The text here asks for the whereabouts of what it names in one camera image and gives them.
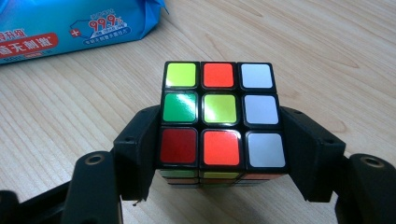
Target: wood grain surface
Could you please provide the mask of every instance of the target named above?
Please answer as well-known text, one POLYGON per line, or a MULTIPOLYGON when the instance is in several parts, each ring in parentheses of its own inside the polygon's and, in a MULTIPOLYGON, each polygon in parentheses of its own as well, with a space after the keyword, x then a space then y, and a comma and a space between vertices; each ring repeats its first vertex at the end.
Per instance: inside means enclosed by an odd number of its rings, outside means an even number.
MULTIPOLYGON (((141 41, 0 65, 0 189, 25 201, 157 105, 166 61, 272 63, 281 105, 396 165, 395 1, 166 1, 141 41)), ((125 223, 335 223, 288 176, 254 188, 171 189, 123 203, 125 223)))

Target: rubik's cube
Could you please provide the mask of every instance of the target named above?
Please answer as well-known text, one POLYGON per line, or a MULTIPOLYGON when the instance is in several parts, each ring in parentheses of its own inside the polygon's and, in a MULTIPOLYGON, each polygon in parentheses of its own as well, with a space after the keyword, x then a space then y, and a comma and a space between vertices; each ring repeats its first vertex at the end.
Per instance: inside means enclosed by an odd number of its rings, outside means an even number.
POLYGON ((285 174, 270 63, 167 62, 157 169, 174 187, 250 186, 285 174))

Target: blue plastic packaging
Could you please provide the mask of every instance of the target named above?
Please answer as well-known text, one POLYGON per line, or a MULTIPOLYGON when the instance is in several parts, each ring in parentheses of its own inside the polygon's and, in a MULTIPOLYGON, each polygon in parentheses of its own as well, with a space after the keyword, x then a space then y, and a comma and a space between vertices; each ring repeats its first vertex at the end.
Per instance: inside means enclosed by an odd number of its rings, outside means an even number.
POLYGON ((0 0, 0 64, 143 38, 163 0, 0 0))

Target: wooden table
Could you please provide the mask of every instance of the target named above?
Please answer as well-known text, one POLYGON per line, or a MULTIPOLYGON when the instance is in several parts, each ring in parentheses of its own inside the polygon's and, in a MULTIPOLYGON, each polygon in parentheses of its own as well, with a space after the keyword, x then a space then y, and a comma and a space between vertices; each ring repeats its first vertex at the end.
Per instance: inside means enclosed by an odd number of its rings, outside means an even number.
MULTIPOLYGON (((167 1, 141 41, 0 66, 0 189, 25 201, 157 105, 166 61, 273 64, 279 101, 396 165, 396 5, 391 1, 167 1)), ((334 223, 286 175, 254 188, 171 189, 156 174, 125 223, 334 223)))

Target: cube face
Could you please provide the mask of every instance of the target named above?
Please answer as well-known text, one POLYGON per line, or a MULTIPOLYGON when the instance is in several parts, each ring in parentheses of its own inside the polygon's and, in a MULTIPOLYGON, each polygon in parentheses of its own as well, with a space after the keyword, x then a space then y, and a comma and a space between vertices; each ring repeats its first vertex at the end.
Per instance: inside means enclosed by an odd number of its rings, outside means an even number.
POLYGON ((287 173, 271 64, 168 62, 161 107, 168 184, 251 186, 287 173))

